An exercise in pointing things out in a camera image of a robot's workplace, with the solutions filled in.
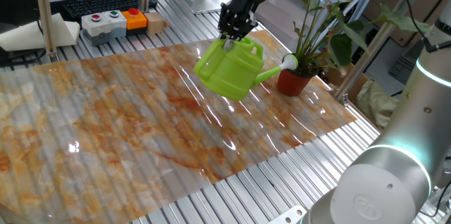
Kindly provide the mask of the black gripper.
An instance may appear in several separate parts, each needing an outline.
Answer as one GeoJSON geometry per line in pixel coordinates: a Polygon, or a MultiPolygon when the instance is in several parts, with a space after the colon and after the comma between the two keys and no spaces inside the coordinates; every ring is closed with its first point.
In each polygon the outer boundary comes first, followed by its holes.
{"type": "Polygon", "coordinates": [[[235,41],[241,41],[258,25],[254,13],[264,1],[231,0],[221,4],[218,31],[224,51],[228,51],[235,41]]]}

